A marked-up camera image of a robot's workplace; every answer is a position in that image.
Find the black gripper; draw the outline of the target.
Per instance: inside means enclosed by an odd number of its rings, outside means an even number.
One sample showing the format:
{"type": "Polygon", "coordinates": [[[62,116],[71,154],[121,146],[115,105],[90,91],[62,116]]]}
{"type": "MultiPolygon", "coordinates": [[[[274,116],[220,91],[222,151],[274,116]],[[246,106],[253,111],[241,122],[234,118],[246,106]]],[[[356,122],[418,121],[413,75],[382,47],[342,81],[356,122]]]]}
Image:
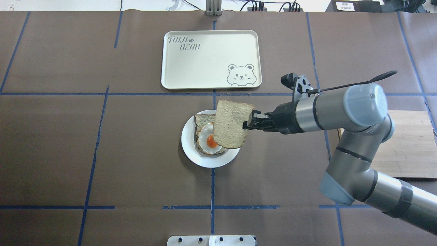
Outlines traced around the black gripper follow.
{"type": "Polygon", "coordinates": [[[296,120],[296,107],[297,104],[291,101],[280,104],[273,112],[265,114],[253,110],[248,121],[243,122],[242,128],[245,130],[257,129],[264,132],[279,132],[281,134],[300,133],[301,128],[296,120]]]}

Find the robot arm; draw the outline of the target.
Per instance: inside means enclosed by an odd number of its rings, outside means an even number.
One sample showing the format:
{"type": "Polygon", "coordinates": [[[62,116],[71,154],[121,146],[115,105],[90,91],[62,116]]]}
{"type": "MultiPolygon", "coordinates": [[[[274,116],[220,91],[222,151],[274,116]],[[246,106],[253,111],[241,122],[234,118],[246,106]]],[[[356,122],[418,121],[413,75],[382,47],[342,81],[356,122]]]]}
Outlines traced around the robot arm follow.
{"type": "Polygon", "coordinates": [[[436,234],[436,195],[370,168],[379,146],[395,129],[380,85],[353,85],[317,96],[311,91],[295,91],[291,102],[273,112],[251,112],[242,127],[282,134],[343,128],[321,192],[339,204],[350,206],[360,201],[436,234]]]}

